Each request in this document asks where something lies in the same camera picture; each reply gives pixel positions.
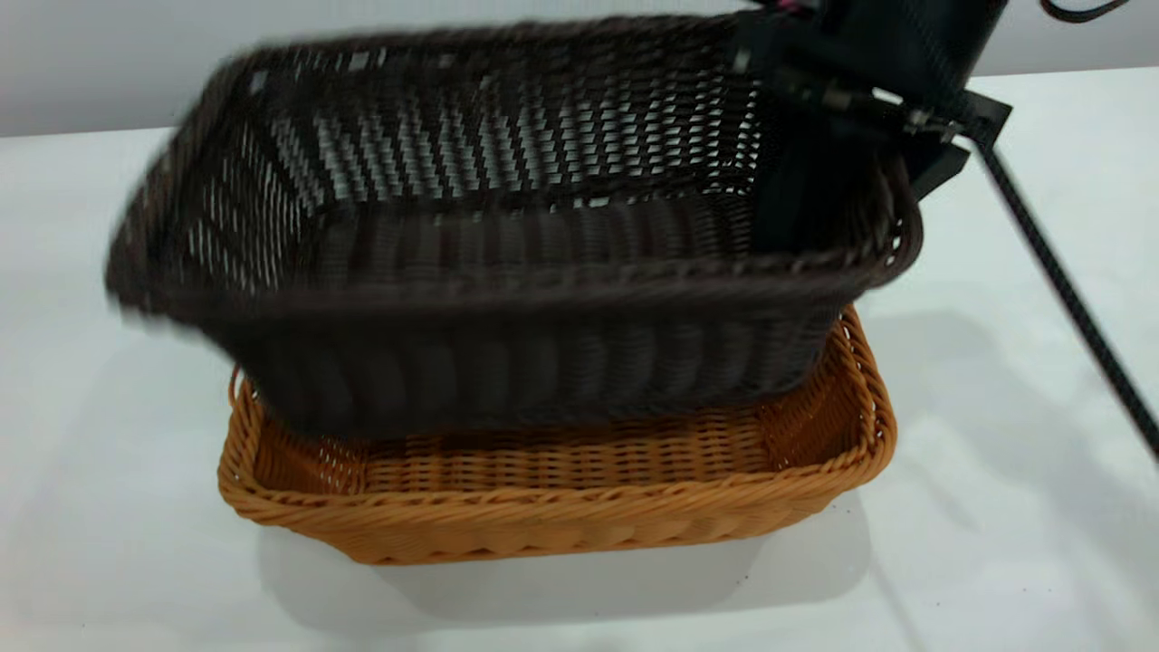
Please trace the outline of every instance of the table surface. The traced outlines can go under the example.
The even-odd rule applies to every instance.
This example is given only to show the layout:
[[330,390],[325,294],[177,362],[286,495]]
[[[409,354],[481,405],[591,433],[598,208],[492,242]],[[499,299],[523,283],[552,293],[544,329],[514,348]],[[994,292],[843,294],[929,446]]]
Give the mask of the table surface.
[[[1159,402],[1159,68],[972,87]],[[166,134],[0,139],[0,649],[1159,649],[1154,463],[977,161],[859,303],[901,423],[877,481],[755,540],[371,569],[221,501],[229,362],[105,299]]]

